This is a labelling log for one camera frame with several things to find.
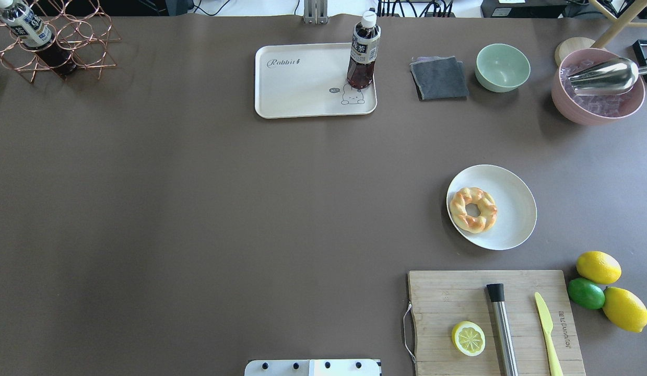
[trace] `pink bowl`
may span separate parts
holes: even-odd
[[[643,78],[639,78],[637,83],[634,84],[628,93],[621,95],[625,97],[623,97],[624,101],[618,108],[617,116],[602,116],[595,114],[594,112],[590,112],[578,105],[574,99],[567,94],[567,91],[565,91],[564,85],[562,85],[562,81],[560,80],[560,78],[564,76],[564,68],[581,66],[581,64],[586,60],[598,64],[613,57],[618,57],[618,55],[598,48],[585,48],[583,50],[570,53],[562,60],[562,63],[560,63],[560,66],[558,67],[558,71],[553,76],[553,85],[550,89],[550,96],[553,99],[555,107],[560,111],[560,114],[577,124],[601,125],[609,124],[618,119],[624,119],[641,108],[643,100],[646,98],[646,88],[643,84]]]

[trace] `folded cloth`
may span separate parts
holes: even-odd
[[[450,57],[419,57],[410,64],[421,100],[469,95],[462,62]]]

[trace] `green lime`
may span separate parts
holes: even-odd
[[[585,278],[569,281],[567,293],[574,303],[587,309],[600,309],[606,300],[602,289],[593,281]]]

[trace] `lemon slice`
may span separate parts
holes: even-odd
[[[471,321],[461,321],[453,327],[451,339],[455,348],[469,357],[476,357],[486,348],[484,331]]]

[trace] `metal scoop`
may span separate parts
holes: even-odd
[[[621,95],[629,92],[647,66],[639,67],[625,57],[614,57],[608,62],[586,68],[569,76],[576,95]]]

